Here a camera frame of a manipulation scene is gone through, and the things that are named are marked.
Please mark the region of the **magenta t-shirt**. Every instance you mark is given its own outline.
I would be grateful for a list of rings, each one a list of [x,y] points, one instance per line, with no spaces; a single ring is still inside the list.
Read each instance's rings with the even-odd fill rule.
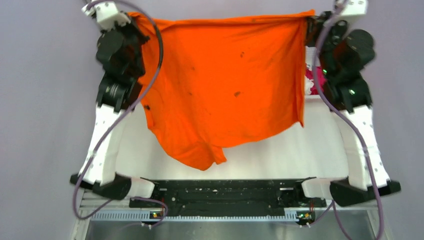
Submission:
[[[317,71],[317,79],[318,79],[317,82],[319,83],[320,86],[322,86],[326,82],[324,72],[323,72],[323,68],[321,66],[317,66],[316,71]],[[314,77],[314,74],[313,74],[313,68],[312,68],[311,64],[306,65],[305,76],[306,76],[306,78],[313,80],[314,84],[316,83],[315,77]]]

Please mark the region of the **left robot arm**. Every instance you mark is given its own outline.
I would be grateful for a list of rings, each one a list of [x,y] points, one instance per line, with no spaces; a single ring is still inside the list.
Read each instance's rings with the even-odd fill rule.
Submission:
[[[161,194],[152,181],[116,171],[126,117],[140,102],[139,95],[149,90],[138,80],[146,72],[142,46],[150,38],[133,17],[111,0],[91,0],[82,11],[99,25],[101,35],[95,57],[104,75],[96,95],[95,126],[88,154],[70,182],[110,200],[141,197],[147,206],[154,207]]]

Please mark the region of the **orange t-shirt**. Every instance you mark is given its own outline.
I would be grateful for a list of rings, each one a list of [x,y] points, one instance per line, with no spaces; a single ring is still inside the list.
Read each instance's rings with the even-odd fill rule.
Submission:
[[[226,161],[224,148],[303,125],[314,14],[155,19],[163,61],[141,104],[162,149],[204,171]]]

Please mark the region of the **aluminium frame rail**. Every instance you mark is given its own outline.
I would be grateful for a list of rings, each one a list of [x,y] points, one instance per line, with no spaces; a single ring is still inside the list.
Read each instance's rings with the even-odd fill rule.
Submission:
[[[136,221],[86,219],[75,223],[72,240],[373,240],[380,228],[375,207],[323,212],[311,227],[271,221],[170,221],[149,229]]]

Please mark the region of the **white plastic basket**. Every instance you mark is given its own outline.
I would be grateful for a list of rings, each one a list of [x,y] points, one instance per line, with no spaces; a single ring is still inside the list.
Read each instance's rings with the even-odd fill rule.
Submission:
[[[304,81],[305,81],[304,92],[306,96],[319,96],[317,87],[315,85],[316,82],[314,81],[313,71],[312,71],[312,63],[315,57],[314,52],[315,52],[314,47],[305,48],[306,70],[305,70],[305,77],[304,77]],[[324,91],[323,85],[326,82],[326,79],[322,71],[323,69],[319,65],[317,65],[316,69],[317,69],[318,86],[320,87],[322,91]]]

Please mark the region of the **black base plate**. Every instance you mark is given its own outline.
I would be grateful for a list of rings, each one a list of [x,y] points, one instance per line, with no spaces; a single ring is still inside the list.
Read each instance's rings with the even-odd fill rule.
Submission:
[[[325,208],[323,198],[307,198],[301,179],[156,180],[147,202],[131,199],[130,208],[168,207],[168,217],[283,217],[289,208]]]

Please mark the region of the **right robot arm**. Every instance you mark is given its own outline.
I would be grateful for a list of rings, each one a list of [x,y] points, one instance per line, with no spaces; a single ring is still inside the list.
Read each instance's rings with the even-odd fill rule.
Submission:
[[[373,100],[361,75],[376,56],[375,41],[363,29],[349,29],[366,15],[368,5],[366,0],[337,0],[333,10],[306,19],[305,45],[315,48],[313,83],[340,131],[348,175],[304,180],[293,192],[299,206],[307,206],[313,198],[325,198],[348,207],[379,201],[401,190],[384,168],[373,126]]]

